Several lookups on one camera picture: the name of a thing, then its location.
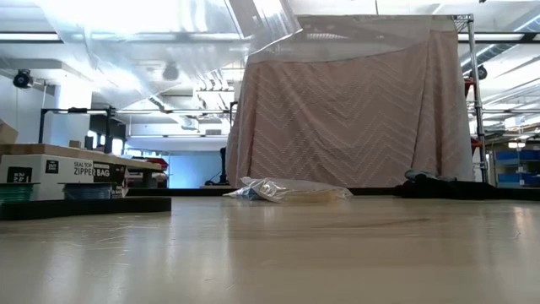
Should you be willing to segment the black white zipper bag box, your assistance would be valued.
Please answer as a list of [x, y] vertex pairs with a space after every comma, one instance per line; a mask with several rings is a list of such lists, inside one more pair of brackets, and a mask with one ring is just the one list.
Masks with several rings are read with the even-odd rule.
[[110, 183], [110, 198], [127, 194], [127, 168], [54, 155], [0, 156], [0, 183], [39, 183], [32, 201], [61, 200], [65, 183]]

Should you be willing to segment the clear plastic zipper bag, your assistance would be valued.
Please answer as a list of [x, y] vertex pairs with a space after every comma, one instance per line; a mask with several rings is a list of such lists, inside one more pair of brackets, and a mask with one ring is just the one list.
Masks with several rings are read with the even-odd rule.
[[273, 200], [273, 197], [282, 192], [287, 191], [317, 191], [317, 190], [334, 190], [340, 192], [342, 198], [338, 201], [350, 199], [353, 194], [345, 187], [333, 186], [326, 183], [320, 182], [310, 182], [305, 180], [290, 180], [290, 179], [278, 179], [278, 178], [251, 178], [248, 176], [242, 177], [240, 179], [243, 183], [243, 187], [253, 188], [264, 200], [269, 202], [274, 202], [277, 204], [286, 204], [278, 203]]
[[261, 197], [253, 188], [251, 187], [242, 187], [239, 188], [231, 193], [224, 194], [224, 197], [227, 198], [235, 198], [240, 200], [249, 200], [249, 201], [256, 201], [256, 200], [264, 200], [263, 197]]

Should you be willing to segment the black floor stand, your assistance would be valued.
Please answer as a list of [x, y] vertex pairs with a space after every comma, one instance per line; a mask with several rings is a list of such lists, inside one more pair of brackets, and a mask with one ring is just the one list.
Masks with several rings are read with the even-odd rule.
[[205, 181], [205, 186], [229, 186], [229, 181], [226, 173], [226, 148], [223, 147], [219, 150], [220, 159], [221, 159], [221, 170], [219, 173], [219, 180], [217, 182], [213, 181], [213, 178]]

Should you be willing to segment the brown cardboard box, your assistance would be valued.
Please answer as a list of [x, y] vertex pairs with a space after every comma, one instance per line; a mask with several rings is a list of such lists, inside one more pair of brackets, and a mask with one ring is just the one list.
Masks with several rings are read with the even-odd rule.
[[15, 144], [19, 132], [0, 119], [0, 144]]

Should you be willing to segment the wooden top workbench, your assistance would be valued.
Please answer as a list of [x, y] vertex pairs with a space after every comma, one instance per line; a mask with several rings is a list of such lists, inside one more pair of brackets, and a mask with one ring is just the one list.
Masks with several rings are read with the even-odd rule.
[[0, 144], [0, 155], [54, 155], [85, 160], [96, 160], [99, 162], [122, 165], [133, 169], [162, 171], [161, 165], [156, 163], [122, 158], [115, 155], [108, 155], [99, 151], [76, 149], [49, 144]]

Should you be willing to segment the distant black metal frame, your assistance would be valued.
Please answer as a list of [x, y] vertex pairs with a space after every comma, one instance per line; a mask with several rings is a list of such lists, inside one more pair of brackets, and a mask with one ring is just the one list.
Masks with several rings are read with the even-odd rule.
[[234, 109], [236, 103], [233, 102], [230, 104], [230, 109], [218, 109], [218, 110], [209, 110], [209, 109], [170, 109], [170, 110], [117, 110], [113, 107], [108, 108], [76, 108], [71, 107], [67, 109], [62, 108], [42, 108], [40, 110], [40, 126], [39, 126], [39, 135], [38, 143], [44, 143], [44, 130], [45, 130], [45, 115], [51, 111], [54, 114], [88, 114], [88, 115], [105, 115], [107, 123], [110, 119], [117, 114], [126, 114], [126, 115], [151, 115], [151, 114], [163, 114], [163, 115], [173, 115], [178, 114], [182, 116], [201, 116], [207, 114], [228, 114], [229, 118], [236, 113]]

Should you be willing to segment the pink chevron blanket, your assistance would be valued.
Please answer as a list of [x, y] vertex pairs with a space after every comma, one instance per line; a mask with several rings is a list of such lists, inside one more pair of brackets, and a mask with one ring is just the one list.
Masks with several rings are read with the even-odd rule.
[[245, 177], [394, 187], [473, 179], [456, 17], [306, 15], [248, 57], [226, 147]]

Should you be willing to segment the blue storage bin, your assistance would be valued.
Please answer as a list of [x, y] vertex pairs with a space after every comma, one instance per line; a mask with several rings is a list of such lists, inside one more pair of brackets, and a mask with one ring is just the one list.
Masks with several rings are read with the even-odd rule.
[[540, 174], [501, 173], [498, 175], [499, 187], [540, 187]]
[[506, 150], [495, 154], [496, 163], [503, 166], [517, 166], [529, 162], [540, 162], [540, 150]]

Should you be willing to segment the red item on workbench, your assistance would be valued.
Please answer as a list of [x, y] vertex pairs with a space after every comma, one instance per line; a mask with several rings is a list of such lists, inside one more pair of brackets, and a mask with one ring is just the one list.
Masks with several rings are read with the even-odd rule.
[[148, 163], [158, 164], [161, 167], [162, 171], [166, 171], [169, 167], [169, 164], [162, 158], [157, 157], [134, 157], [134, 160], [141, 160]]

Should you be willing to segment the heap of clear plastic bags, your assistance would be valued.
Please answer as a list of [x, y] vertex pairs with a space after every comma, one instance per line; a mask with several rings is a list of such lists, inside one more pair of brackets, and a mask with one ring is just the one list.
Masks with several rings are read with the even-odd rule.
[[[36, 0], [62, 42], [87, 63], [117, 108], [224, 66], [300, 32], [289, 0]], [[162, 72], [174, 62], [179, 78]]]

